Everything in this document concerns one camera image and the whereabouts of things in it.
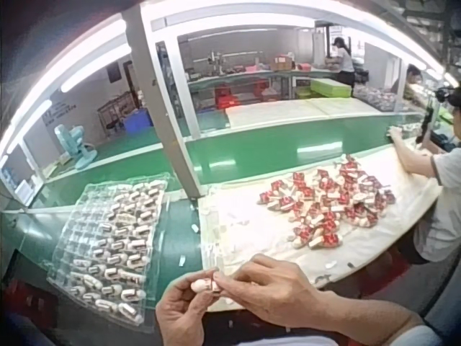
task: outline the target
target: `woman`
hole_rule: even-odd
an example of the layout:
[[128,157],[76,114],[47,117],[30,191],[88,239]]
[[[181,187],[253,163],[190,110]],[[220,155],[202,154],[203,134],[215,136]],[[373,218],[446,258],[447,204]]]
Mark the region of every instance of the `woman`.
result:
[[338,73],[338,82],[350,85],[352,94],[355,85],[355,70],[352,64],[351,50],[346,46],[342,37],[337,37],[333,45],[338,48],[338,56],[334,59],[339,63],[340,72]]

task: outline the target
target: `machine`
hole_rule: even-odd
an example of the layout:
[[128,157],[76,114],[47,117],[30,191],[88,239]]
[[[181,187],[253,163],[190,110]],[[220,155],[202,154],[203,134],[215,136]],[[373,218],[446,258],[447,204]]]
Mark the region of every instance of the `machine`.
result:
[[96,150],[88,151],[84,145],[84,127],[77,126],[68,131],[64,125],[55,128],[55,134],[64,150],[75,160],[77,170],[84,169],[94,161],[97,156]]

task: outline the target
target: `white cloth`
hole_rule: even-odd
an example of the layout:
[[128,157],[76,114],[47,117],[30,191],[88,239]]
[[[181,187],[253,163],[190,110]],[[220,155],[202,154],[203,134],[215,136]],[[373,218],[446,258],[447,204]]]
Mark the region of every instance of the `white cloth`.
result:
[[461,244],[461,149],[431,160],[442,193],[419,222],[413,240],[424,259],[438,262]]
[[[286,337],[239,344],[241,346],[336,346],[336,342],[325,337]],[[427,326],[417,326],[403,333],[390,346],[442,346],[435,332]]]
[[339,64],[339,69],[344,72],[354,72],[354,64],[352,63],[352,58],[347,53],[347,50],[344,48],[338,48],[338,57],[341,58],[341,63]]

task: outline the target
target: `clear plastic tray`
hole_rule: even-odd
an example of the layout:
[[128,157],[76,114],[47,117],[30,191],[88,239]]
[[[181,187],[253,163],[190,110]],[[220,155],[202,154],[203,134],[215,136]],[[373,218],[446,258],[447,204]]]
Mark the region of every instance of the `clear plastic tray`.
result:
[[[159,227],[166,226],[158,221],[169,180],[169,174],[162,174],[87,185],[62,230],[48,281],[75,302],[111,321],[136,330],[153,331],[155,320],[146,316],[146,297],[156,294],[159,266],[153,262],[159,261],[156,254],[161,251],[163,237],[156,236],[154,241],[154,236],[164,232]],[[145,233],[136,232],[140,227]],[[104,271],[113,268],[115,276],[109,279]],[[111,285],[115,292],[104,294],[109,289],[101,287]],[[136,294],[124,294],[123,300],[120,289],[134,289]],[[133,296],[138,301],[126,301],[134,299]],[[97,299],[109,303],[96,302]]]

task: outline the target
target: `fluorescent light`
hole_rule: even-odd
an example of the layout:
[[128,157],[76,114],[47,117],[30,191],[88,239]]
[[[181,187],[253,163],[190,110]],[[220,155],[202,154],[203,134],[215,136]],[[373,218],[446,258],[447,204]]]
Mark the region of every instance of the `fluorescent light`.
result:
[[6,160],[8,160],[8,155],[3,155],[0,160],[0,169],[4,167]]
[[101,68],[113,63],[114,61],[128,55],[131,53],[131,47],[125,43],[120,47],[112,49],[111,51],[103,54],[102,56],[96,58],[91,63],[83,67],[81,70],[76,72],[71,78],[64,82],[61,90],[63,92],[68,92],[74,88],[78,83],[84,79],[90,77],[94,72],[100,70]]
[[451,74],[446,73],[445,79],[452,85],[454,88],[458,88],[460,83],[452,76]]
[[428,75],[430,75],[433,79],[436,79],[437,81],[441,81],[444,78],[441,74],[438,74],[432,68],[430,68],[429,70],[426,70],[426,72]]
[[297,153],[315,153],[317,151],[335,150],[343,147],[343,142],[333,142],[329,144],[322,144],[321,146],[306,146],[298,148]]
[[376,37],[376,36],[372,36],[370,34],[367,34],[366,32],[363,32],[363,31],[359,31],[359,30],[355,30],[355,29],[351,29],[349,27],[345,28],[343,30],[343,34],[346,35],[346,36],[350,36],[350,37],[355,37],[361,41],[364,41],[370,45],[373,45],[375,47],[378,47],[378,48],[381,48],[399,58],[401,58],[402,60],[404,60],[405,62],[407,63],[412,63],[414,66],[416,66],[417,68],[419,68],[420,70],[424,71],[426,70],[427,68],[427,65],[425,63],[423,63],[422,61],[414,58],[413,56],[411,56],[410,54],[404,52],[403,50],[395,47],[394,45],[391,45],[390,43],[387,43],[386,41],[384,40],[381,40],[380,38]]
[[14,137],[13,141],[9,145],[8,150],[6,151],[8,154],[13,152],[14,148],[16,148],[26,133],[29,132],[31,127],[37,122],[37,120],[40,119],[43,113],[45,113],[51,107],[52,104],[53,103],[47,99],[35,110],[35,112],[33,112],[33,114],[29,117],[29,119],[27,119],[27,122],[24,124],[24,126],[21,127],[21,130],[19,130],[18,134],[16,137]]
[[16,126],[14,126],[13,124],[10,124],[9,127],[6,129],[0,141],[0,154],[2,154],[5,151],[6,145],[8,144],[9,140],[12,139],[13,132],[15,129]]
[[236,27],[241,25],[289,25],[293,27],[315,27],[315,20],[294,14],[277,13],[240,13],[225,14],[215,17],[194,19],[153,32],[155,39],[164,40],[165,37],[181,36],[203,30],[220,27]]
[[64,74],[72,65],[87,56],[92,51],[101,47],[106,42],[116,38],[126,31],[126,23],[119,19],[105,28],[96,32],[92,36],[85,39],[75,48],[65,54],[57,63],[49,68],[43,77],[33,86],[30,93],[26,96],[21,106],[15,112],[12,122],[18,124],[22,117],[30,110],[34,103],[38,100],[43,92],[60,76]]
[[352,6],[348,6],[332,0],[169,0],[156,4],[144,4],[141,7],[141,14],[145,19],[155,20],[172,14],[191,11],[193,9],[201,9],[205,7],[227,4],[283,4],[308,8],[310,7],[333,12],[343,17],[354,18],[357,21],[363,20],[366,14],[366,12],[355,9]]
[[230,31],[223,31],[223,32],[216,32],[214,34],[209,34],[209,35],[202,35],[198,37],[192,37],[188,39],[189,42],[195,41],[195,40],[201,40],[202,38],[209,38],[213,36],[221,36],[221,35],[228,35],[228,34],[236,34],[240,32],[258,32],[258,31],[275,31],[277,29],[243,29],[243,30],[230,30]]
[[235,166],[236,160],[218,161],[210,164],[210,168],[223,167],[223,166]]

